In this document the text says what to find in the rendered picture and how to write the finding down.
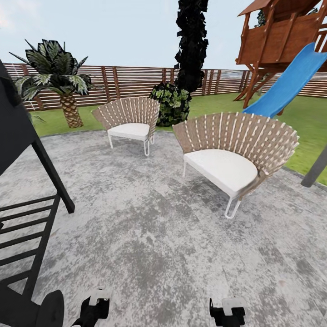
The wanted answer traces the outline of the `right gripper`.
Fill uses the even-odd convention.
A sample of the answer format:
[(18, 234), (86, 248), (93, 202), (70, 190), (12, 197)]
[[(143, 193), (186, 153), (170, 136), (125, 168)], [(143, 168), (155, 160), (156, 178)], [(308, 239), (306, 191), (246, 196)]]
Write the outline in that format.
[(240, 327), (245, 325), (244, 313), (241, 307), (233, 307), (232, 316), (226, 316), (223, 307), (213, 307), (212, 299), (210, 299), (209, 313), (211, 317), (215, 318), (218, 327)]

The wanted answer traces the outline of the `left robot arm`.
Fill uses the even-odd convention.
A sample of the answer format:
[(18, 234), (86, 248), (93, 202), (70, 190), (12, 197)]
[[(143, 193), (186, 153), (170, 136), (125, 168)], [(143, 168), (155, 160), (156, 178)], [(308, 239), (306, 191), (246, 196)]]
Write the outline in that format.
[(114, 297), (113, 290), (92, 290), (91, 297), (82, 303), (80, 318), (72, 327), (94, 327), (98, 319), (106, 319), (109, 312), (109, 299)]

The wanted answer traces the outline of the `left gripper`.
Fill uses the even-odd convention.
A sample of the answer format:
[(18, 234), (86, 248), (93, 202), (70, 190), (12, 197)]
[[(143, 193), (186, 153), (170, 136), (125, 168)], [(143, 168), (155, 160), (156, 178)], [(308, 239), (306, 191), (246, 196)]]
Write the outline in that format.
[(98, 319), (106, 319), (109, 312), (109, 299), (100, 299), (99, 303), (96, 306), (89, 305), (89, 299), (84, 300), (82, 303), (80, 316), (85, 313), (90, 313), (94, 317), (94, 326)]

